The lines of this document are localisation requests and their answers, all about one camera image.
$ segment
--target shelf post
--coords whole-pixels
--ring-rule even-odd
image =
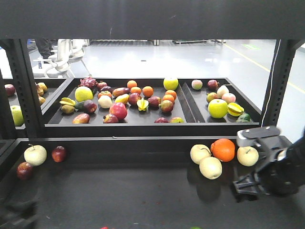
[[[277,125],[295,51],[301,40],[277,40],[262,110],[262,126]]]
[[[29,138],[44,137],[44,123],[26,40],[4,39],[0,40],[0,44],[2,43],[6,44],[6,55],[10,63],[27,135]]]

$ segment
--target white pear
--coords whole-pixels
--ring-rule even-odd
[[[193,145],[191,148],[191,159],[194,163],[200,164],[200,161],[208,156],[211,156],[209,147],[201,144]]]
[[[102,95],[99,100],[98,100],[99,105],[101,108],[107,109],[110,108],[112,105],[112,100],[109,96],[107,95]]]
[[[239,147],[237,150],[237,160],[243,166],[253,166],[258,161],[258,158],[258,151],[251,146]]]
[[[225,86],[222,85],[220,88],[217,90],[217,95],[218,98],[221,98],[224,94],[229,93],[229,89]]]
[[[218,178],[223,172],[223,166],[216,157],[206,157],[200,161],[199,169],[202,175],[210,180]]]

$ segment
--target dragon fruit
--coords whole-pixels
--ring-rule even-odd
[[[93,89],[97,85],[97,81],[92,78],[92,75],[80,80],[80,82],[81,84],[79,86],[89,87],[90,89]]]

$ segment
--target black shelf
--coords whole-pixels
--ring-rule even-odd
[[[290,197],[238,203],[230,184],[252,167],[234,160],[222,163],[216,180],[201,175],[190,148],[209,146],[220,137],[19,139],[0,157],[0,168],[6,166],[0,199],[3,206],[33,202],[36,229],[220,229],[227,228],[224,219],[237,229],[302,228],[304,187]],[[32,179],[21,181],[16,167],[28,143],[46,147],[48,158],[34,168]],[[57,145],[70,153],[65,162],[55,163],[50,156]]]

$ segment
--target yellow floor line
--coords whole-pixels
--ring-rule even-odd
[[[262,66],[262,65],[259,64],[258,62],[252,60],[251,58],[249,58],[249,57],[247,57],[247,56],[245,56],[245,55],[243,55],[241,52],[239,52],[239,51],[237,51],[236,49],[232,48],[232,47],[229,46],[228,44],[224,44],[224,46],[227,47],[227,48],[229,48],[229,49],[231,49],[233,52],[237,53],[238,55],[244,57],[244,58],[247,59],[248,61],[254,63],[256,66],[258,66],[258,67],[264,69],[264,70],[267,71],[267,72],[270,72],[270,69],[268,69],[268,68]],[[291,83],[290,81],[288,81],[288,85],[292,86],[293,88],[297,89],[297,90],[300,91],[301,93],[304,93],[304,94],[305,94],[305,90],[303,90],[302,88],[300,88],[300,87],[294,85],[294,84]]]

